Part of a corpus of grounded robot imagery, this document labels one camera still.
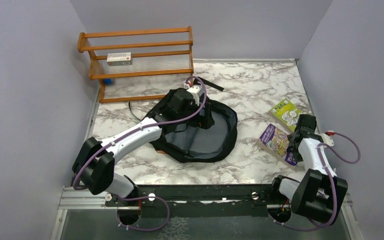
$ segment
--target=black strap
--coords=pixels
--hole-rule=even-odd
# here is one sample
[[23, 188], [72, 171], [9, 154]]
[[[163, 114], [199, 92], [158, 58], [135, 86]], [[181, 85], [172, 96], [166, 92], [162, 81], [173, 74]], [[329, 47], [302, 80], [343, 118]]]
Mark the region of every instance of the black strap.
[[[221, 87], [221, 86], [219, 86], [219, 85], [217, 85], [217, 84], [215, 84], [215, 83], [212, 83], [212, 82], [210, 82], [210, 81], [208, 81], [208, 80], [206, 80], [206, 79], [204, 79], [204, 78], [202, 78], [202, 77], [199, 77], [201, 80], [202, 80], [202, 82], [205, 84], [205, 85], [207, 85], [207, 86], [209, 86], [209, 87], [212, 87], [212, 88], [214, 88], [214, 89], [217, 89], [217, 90], [219, 90], [220, 92], [223, 92], [224, 90], [225, 90], [225, 88], [224, 87]], [[193, 81], [193, 84], [198, 84], [199, 82], [198, 82], [198, 80], [194, 80]]]
[[130, 113], [133, 115], [133, 117], [135, 117], [137, 120], [142, 121], [142, 119], [140, 119], [139, 117], [137, 117], [135, 114], [133, 114], [132, 112], [132, 106], [131, 106], [131, 101], [128, 101], [128, 109], [130, 110]]

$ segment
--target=book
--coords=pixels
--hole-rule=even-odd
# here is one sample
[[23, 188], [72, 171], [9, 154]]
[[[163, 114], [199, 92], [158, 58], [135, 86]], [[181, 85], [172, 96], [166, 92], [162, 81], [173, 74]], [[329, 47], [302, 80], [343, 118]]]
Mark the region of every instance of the book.
[[269, 124], [264, 130], [257, 144], [286, 165], [290, 167], [297, 165], [297, 160], [292, 152], [286, 151], [289, 145], [288, 134], [273, 124]]
[[291, 133], [295, 131], [295, 127], [298, 123], [298, 116], [302, 113], [303, 111], [288, 99], [282, 100], [269, 111], [269, 114], [286, 129], [290, 129]]

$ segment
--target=small box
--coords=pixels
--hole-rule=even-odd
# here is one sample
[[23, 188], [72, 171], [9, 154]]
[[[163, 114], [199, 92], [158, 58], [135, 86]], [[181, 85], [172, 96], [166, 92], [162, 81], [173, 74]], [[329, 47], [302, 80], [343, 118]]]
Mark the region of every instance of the small box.
[[108, 66], [132, 65], [132, 53], [110, 53], [106, 56], [106, 64], [108, 64]]

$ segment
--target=glass panel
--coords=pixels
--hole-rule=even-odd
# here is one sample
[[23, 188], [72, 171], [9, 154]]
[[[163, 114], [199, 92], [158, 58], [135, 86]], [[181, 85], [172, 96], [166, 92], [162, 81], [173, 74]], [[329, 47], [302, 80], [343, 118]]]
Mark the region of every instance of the glass panel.
[[[141, 218], [135, 225], [141, 228], [154, 228], [164, 222], [164, 219]], [[311, 228], [313, 225], [304, 217], [292, 215], [287, 223], [301, 228]], [[168, 225], [154, 232], [126, 230], [118, 227], [114, 209], [69, 210], [65, 220], [62, 240], [112, 240], [112, 239], [141, 239], [141, 240], [270, 240], [270, 239], [323, 239], [350, 240], [347, 226], [342, 214], [336, 223], [324, 229], [313, 232], [300, 232], [281, 227], [268, 217], [202, 217], [179, 218], [173, 217]]]

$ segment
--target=black cable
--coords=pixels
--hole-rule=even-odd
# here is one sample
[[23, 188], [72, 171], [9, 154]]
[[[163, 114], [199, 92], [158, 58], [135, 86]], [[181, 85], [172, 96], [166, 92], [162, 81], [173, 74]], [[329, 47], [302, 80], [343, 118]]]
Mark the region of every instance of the black cable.
[[133, 115], [133, 117], [135, 117], [137, 120], [142, 121], [142, 119], [140, 119], [139, 117], [137, 117], [135, 114], [133, 114], [132, 112], [132, 106], [131, 106], [131, 101], [128, 101], [128, 109], [130, 110], [130, 113]]

